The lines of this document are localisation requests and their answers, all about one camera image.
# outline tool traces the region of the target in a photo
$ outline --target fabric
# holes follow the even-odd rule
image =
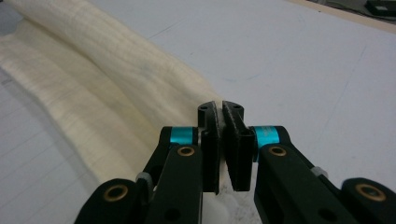
[[[48,111],[99,182],[134,180],[162,126],[196,126],[197,106],[220,101],[187,65],[86,1],[7,2],[24,20],[0,37],[1,68]],[[231,223],[230,209],[256,218],[252,203],[223,190],[230,193],[204,201],[218,223]]]

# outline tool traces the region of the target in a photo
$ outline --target cable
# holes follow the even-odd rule
[[[336,5],[340,6],[340,7],[333,7],[333,8],[337,8],[337,9],[344,10],[344,11],[355,12],[355,13],[360,14],[362,16],[370,17],[370,18],[373,18],[373,19],[378,19],[378,20],[382,20],[382,21],[396,21],[396,19],[390,19],[390,18],[386,18],[386,17],[378,17],[378,16],[370,15],[370,14],[367,14],[367,13],[365,13],[363,11],[357,10],[357,9],[349,7],[349,6],[346,6],[346,5],[344,5],[342,3],[339,3],[339,2],[326,1],[326,3],[328,3],[328,4],[329,3],[330,4],[336,4]]]

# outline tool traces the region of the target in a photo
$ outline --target folded cloth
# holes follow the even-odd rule
[[[186,64],[87,1],[7,2],[24,20],[0,37],[1,68],[45,108],[99,182],[134,180],[162,126],[195,126],[197,106],[220,101]],[[237,210],[231,193],[204,204],[218,223],[232,223],[230,200]],[[256,218],[245,206],[231,219]]]

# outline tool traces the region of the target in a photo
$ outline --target black mechanical arm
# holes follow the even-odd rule
[[[247,127],[241,105],[198,107],[198,127],[163,127],[136,181],[113,179],[83,205],[76,223],[201,223],[202,193],[219,193],[220,157],[236,191],[249,191],[262,223],[396,223],[396,194],[365,178],[335,187],[281,126]]]

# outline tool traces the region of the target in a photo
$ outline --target white surface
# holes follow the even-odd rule
[[[364,176],[396,190],[396,35],[279,0],[92,2],[198,70],[248,125],[285,126],[336,186]],[[1,80],[0,222],[71,223],[95,181]]]

